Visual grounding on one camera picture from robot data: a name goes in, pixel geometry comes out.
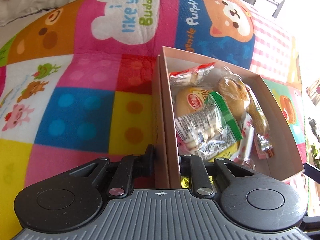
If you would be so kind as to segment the white red strawberry candy packet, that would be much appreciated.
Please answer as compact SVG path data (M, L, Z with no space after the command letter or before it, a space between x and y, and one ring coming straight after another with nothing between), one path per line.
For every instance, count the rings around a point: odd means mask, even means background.
M255 133L252 122L251 116L247 113L242 124L242 139L240 140L238 150L231 156L231 160L239 165L255 170L255 164L251 159L251 150Z

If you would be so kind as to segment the pink cardboard box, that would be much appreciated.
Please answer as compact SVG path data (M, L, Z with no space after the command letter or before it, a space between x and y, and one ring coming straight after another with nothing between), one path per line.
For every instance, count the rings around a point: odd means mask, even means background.
M163 47L157 58L152 81L152 111L156 115L153 126L157 149L156 185L172 189L181 187L172 90L168 74L207 63L215 64L214 71L207 76L207 83L215 84L220 78L218 70L228 67L231 72L240 75L244 83L253 90L267 117L274 146L274 157L265 160L256 159L254 163L257 171L281 181L289 180L292 176L303 172L306 157L302 157L301 154L305 153L305 145L295 142L275 97L260 75L221 60L185 50Z

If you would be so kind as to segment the golden pastry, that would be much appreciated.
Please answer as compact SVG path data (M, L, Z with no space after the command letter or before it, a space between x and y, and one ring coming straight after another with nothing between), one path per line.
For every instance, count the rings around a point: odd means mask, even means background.
M253 127L259 135L269 133L268 120L260 106L253 90L243 83L238 74L231 72L228 67L221 69L222 77L217 82L217 91L224 97L229 110L237 121L240 121L245 113L253 120Z

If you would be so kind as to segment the yellow snack box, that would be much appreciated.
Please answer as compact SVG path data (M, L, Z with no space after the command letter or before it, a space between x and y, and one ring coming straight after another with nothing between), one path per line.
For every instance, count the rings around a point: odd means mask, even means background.
M234 143L231 147L227 148L226 150L222 151L212 159L209 159L208 161L213 163L216 158L226 158L230 159L233 154L235 154L239 148L240 142ZM181 176L181 187L183 189L189 189L190 184L189 184L189 177L188 176Z

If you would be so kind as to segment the green white peanut snack bag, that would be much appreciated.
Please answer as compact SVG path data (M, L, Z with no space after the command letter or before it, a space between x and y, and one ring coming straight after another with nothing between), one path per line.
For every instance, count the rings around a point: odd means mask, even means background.
M210 92L194 113L174 119L178 153L209 160L242 139L239 125L218 92Z

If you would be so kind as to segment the round bun in clear wrapper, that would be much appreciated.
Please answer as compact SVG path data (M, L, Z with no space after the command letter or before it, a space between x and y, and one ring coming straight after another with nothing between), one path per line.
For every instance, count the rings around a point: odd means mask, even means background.
M185 87L181 89L175 97L175 116L180 117L200 110L208 94L212 91L212 88L206 87Z

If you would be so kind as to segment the pink Volcano snack packet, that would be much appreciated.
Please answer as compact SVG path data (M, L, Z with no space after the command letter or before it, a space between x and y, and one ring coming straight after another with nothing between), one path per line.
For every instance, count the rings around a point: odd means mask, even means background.
M274 157L273 145L268 134L254 134L254 144L259 159L268 159Z

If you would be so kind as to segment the colourful cartoon patchwork blanket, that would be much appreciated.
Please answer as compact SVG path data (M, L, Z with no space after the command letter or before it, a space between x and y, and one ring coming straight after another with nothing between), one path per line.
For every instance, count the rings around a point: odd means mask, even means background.
M261 75L306 160L292 36L242 0L76 0L1 48L1 239L13 204L38 181L152 143L151 81L164 46Z

